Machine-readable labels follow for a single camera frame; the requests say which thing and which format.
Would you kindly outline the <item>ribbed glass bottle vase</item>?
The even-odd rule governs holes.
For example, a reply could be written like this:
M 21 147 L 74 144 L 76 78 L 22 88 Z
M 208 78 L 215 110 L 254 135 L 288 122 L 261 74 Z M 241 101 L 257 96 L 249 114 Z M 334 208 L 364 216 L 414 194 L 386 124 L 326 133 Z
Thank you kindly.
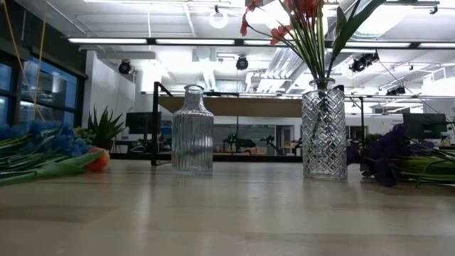
M 205 108 L 203 91 L 199 85 L 185 86 L 183 106 L 173 113 L 171 168 L 177 175 L 213 173 L 214 114 Z

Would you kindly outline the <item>diamond-cut glass vase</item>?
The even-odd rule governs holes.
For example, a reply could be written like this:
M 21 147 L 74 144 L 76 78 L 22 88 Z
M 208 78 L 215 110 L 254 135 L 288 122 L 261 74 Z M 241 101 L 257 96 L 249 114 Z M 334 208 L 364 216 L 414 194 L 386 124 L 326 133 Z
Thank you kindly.
M 344 91 L 335 80 L 312 80 L 302 95 L 301 155 L 306 178 L 347 178 Z

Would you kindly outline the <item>purple artificial flower bunch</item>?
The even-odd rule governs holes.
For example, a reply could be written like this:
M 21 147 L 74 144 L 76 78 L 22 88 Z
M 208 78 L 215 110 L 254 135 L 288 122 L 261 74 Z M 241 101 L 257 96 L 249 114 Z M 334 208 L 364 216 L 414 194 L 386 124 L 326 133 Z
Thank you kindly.
M 407 136 L 406 124 L 397 124 L 391 131 L 361 149 L 351 142 L 346 148 L 347 164 L 359 164 L 365 177 L 385 187 L 401 181 L 455 185 L 455 149 L 438 149 L 432 142 L 416 142 Z

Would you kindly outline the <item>wooden shelf black metal legs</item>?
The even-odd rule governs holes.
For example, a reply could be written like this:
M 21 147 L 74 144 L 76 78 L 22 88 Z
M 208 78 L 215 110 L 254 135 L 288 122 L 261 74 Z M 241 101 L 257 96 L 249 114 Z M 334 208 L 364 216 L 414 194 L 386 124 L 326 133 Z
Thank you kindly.
M 183 106 L 184 98 L 179 100 L 174 97 L 161 83 L 154 83 L 153 108 L 156 109 L 159 102 L 159 95 L 165 93 L 164 106 L 170 108 L 172 114 Z M 298 114 L 298 106 L 302 102 L 298 100 L 281 100 L 271 98 L 241 98 L 241 97 L 218 97 L 203 98 L 205 108 L 214 116 L 221 114 L 226 117 L 273 117 L 273 118 L 295 118 Z

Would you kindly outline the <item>black computer monitor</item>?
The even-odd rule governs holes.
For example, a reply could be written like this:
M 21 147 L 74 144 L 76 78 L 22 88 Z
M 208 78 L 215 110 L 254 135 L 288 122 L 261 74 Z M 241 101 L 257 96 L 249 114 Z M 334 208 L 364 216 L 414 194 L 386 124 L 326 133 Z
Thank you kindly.
M 445 114 L 405 113 L 403 121 L 410 139 L 440 139 L 441 133 L 447 131 Z
M 130 134 L 151 134 L 154 128 L 152 124 L 153 112 L 128 112 L 126 117 L 126 127 Z

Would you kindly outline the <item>linear ceiling light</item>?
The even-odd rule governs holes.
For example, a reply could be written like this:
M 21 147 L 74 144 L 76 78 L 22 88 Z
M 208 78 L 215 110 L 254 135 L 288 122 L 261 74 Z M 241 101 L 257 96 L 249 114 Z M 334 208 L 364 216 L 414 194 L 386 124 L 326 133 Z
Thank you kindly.
M 436 42 L 436 43 L 420 43 L 420 44 L 419 44 L 419 48 L 455 50 L 455 43 L 441 43 L 441 42 Z
M 144 38 L 69 38 L 71 43 L 79 44 L 147 44 Z
M 287 47 L 287 44 L 279 41 L 276 44 L 272 44 L 271 41 L 265 40 L 244 40 L 243 44 L 245 46 L 264 46 L 264 47 Z
M 160 45 L 234 45 L 235 41 L 232 39 L 170 39 L 162 38 L 156 39 L 156 43 Z
M 410 43 L 401 42 L 347 42 L 347 48 L 408 48 Z

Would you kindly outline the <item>potted artificial succulent plant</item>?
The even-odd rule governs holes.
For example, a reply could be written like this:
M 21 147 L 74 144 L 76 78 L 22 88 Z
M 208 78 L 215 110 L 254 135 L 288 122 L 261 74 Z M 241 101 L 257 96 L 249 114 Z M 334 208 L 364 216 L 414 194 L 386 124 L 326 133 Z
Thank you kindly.
M 89 113 L 87 127 L 79 128 L 78 133 L 88 144 L 110 151 L 117 136 L 125 129 L 121 118 L 122 114 L 114 117 L 114 111 L 107 107 L 98 117 L 94 107 Z

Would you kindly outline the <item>background green plant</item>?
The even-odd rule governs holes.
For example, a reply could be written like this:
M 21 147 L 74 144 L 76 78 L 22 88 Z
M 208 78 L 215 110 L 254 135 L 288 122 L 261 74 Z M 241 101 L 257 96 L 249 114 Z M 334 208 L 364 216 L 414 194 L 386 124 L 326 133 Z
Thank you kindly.
M 372 144 L 373 142 L 378 141 L 382 137 L 383 137 L 382 134 L 367 134 L 363 140 L 363 146 L 367 147 L 370 144 Z

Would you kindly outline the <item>dark framed window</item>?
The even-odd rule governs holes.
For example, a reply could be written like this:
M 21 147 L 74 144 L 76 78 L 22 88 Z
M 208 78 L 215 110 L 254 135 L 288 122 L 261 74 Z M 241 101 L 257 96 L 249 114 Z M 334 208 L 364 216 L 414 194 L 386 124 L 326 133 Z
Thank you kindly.
M 0 124 L 27 127 L 33 119 L 82 124 L 84 79 L 37 55 L 18 62 L 0 52 Z

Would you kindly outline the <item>black ceiling track light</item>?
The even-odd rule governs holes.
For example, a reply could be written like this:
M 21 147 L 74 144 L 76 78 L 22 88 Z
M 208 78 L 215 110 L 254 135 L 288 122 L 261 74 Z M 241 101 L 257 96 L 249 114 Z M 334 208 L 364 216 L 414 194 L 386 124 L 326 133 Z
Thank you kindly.
M 411 6 L 418 8 L 430 8 L 430 14 L 433 15 L 439 10 L 439 0 L 385 0 L 382 4 L 386 6 Z

